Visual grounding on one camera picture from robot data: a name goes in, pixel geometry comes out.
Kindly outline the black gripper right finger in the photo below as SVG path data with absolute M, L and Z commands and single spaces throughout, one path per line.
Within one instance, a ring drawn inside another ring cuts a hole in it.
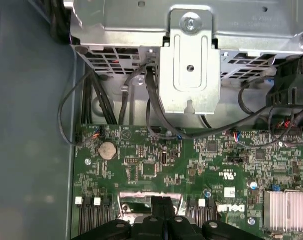
M 210 220 L 202 227 L 193 224 L 186 217 L 177 216 L 170 197 L 164 198 L 164 212 L 168 217 L 168 233 L 173 240 L 259 240 L 249 232 L 227 223 Z

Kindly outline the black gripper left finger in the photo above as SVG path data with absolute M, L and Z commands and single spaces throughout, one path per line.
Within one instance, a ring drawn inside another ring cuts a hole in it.
M 164 236 L 164 197 L 151 198 L 152 215 L 142 222 L 131 225 L 121 219 L 112 220 L 102 226 L 83 233 L 76 240 L 162 240 Z

